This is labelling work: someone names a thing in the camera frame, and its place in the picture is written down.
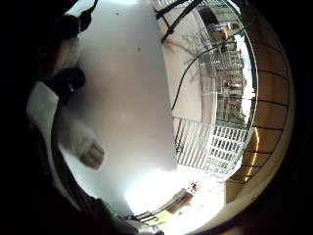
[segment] black cable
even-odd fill
[[[156,20],[158,20],[159,18],[163,17],[166,13],[170,12],[174,7],[180,5],[180,4],[183,4],[184,2],[187,2],[189,0],[178,0],[178,1],[175,1],[171,4],[169,4],[167,7],[157,11],[156,13]]]
[[[205,53],[208,53],[212,50],[215,50],[219,47],[221,47],[223,44],[227,43],[228,40],[230,40],[231,38],[233,38],[234,36],[240,34],[242,31],[246,30],[247,27],[249,27],[250,25],[253,24],[253,22],[255,21],[255,16],[253,16],[252,20],[249,22],[249,24],[247,26],[244,26],[243,28],[241,28],[240,30],[238,30],[237,32],[235,32],[234,34],[232,34],[230,37],[228,37],[227,39],[223,40],[222,42],[218,43],[217,45],[215,45],[214,47],[212,48],[209,48],[207,50],[204,50],[202,51],[201,53],[199,53],[197,56],[194,57],[194,59],[188,64],[188,66],[185,68],[184,70],[184,73],[182,75],[182,77],[180,78],[180,82],[179,82],[179,85],[178,85],[178,89],[177,89],[177,92],[176,92],[176,96],[175,96],[175,100],[174,100],[174,103],[172,105],[172,108],[171,110],[173,111],[175,106],[176,106],[176,103],[177,103],[177,100],[178,100],[178,96],[179,96],[179,93],[180,93],[180,89],[181,89],[181,86],[182,86],[182,83],[183,83],[183,80],[184,80],[184,77],[187,73],[187,71],[189,70],[189,68],[191,67],[191,65],[194,64],[194,62],[199,58],[201,57],[203,54]]]
[[[191,11],[193,11],[203,0],[194,0],[191,4],[189,4],[184,11],[178,16],[178,18],[175,20],[175,22],[168,28],[166,34],[162,37],[160,40],[161,43],[163,43],[168,35],[172,34],[174,32],[175,27],[183,20]]]

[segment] metal bar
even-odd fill
[[[267,155],[271,155],[273,154],[273,151],[259,151],[259,150],[243,150],[244,152],[247,153],[253,153],[253,154],[267,154]]]
[[[289,80],[289,78],[281,73],[278,73],[278,72],[275,72],[275,71],[269,71],[269,70],[261,70],[261,69],[251,69],[249,71],[261,71],[261,72],[266,72],[266,73],[269,73],[269,74],[272,74],[272,75],[276,75],[276,76],[279,76],[281,78],[283,78],[284,80]]]
[[[268,129],[268,130],[279,130],[279,131],[283,131],[283,128],[279,128],[279,127],[270,127],[270,126],[262,126],[262,125],[253,125],[252,127],[256,127],[259,129]]]

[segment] finger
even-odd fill
[[[80,161],[94,169],[98,169],[100,167],[100,165],[96,161],[94,161],[88,154],[84,154]]]
[[[96,141],[92,143],[92,147],[98,150],[102,155],[105,153],[104,149]]]
[[[90,148],[88,154],[93,158],[94,161],[96,161],[99,165],[103,162],[104,160],[104,154],[100,153],[97,149],[95,148]]]

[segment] wire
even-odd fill
[[[191,4],[189,4],[184,11],[178,16],[178,18],[174,21],[174,23],[167,29],[166,34],[162,37],[162,39],[160,40],[161,43],[163,43],[166,38],[168,37],[168,35],[172,34],[174,32],[175,27],[181,22],[181,20],[183,20],[191,11],[193,11],[203,0],[194,0]],[[156,19],[158,19],[159,17],[163,16],[166,12],[172,10],[173,7],[171,7],[169,10],[165,9],[165,12],[162,15],[158,15],[156,14]]]
[[[177,89],[177,92],[176,92],[176,96],[175,96],[175,100],[174,100],[174,103],[172,105],[172,108],[171,110],[173,111],[175,109],[175,106],[176,106],[176,103],[177,103],[177,100],[178,100],[178,96],[179,96],[179,93],[180,93],[180,89],[181,89],[181,86],[183,84],[183,80],[185,78],[185,75],[187,73],[187,71],[189,70],[189,68],[191,67],[191,65],[194,64],[194,62],[199,58],[201,57],[203,54],[205,53],[208,53],[212,50],[215,50],[219,47],[221,47],[222,45],[224,45],[228,40],[230,40],[231,38],[233,38],[234,36],[240,34],[242,31],[246,30],[247,27],[249,27],[250,25],[252,25],[255,21],[255,15],[253,15],[253,18],[252,20],[247,24],[247,26],[244,26],[243,28],[241,28],[240,30],[238,30],[237,32],[233,33],[230,37],[228,37],[227,39],[223,40],[222,42],[218,43],[217,45],[215,45],[214,47],[212,48],[209,48],[209,49],[206,49],[202,52],[200,52],[197,56],[194,57],[194,59],[188,64],[188,66],[185,68],[184,70],[184,73],[182,75],[182,77],[180,78],[180,82],[179,82],[179,85],[178,85],[178,89]]]

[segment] white railing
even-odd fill
[[[160,7],[166,7],[177,0],[154,0]],[[189,0],[177,6],[177,8],[187,7],[193,1]],[[225,7],[225,3],[222,0],[203,0],[199,6],[209,6],[209,7]]]
[[[177,163],[226,180],[242,156],[245,129],[174,118]]]

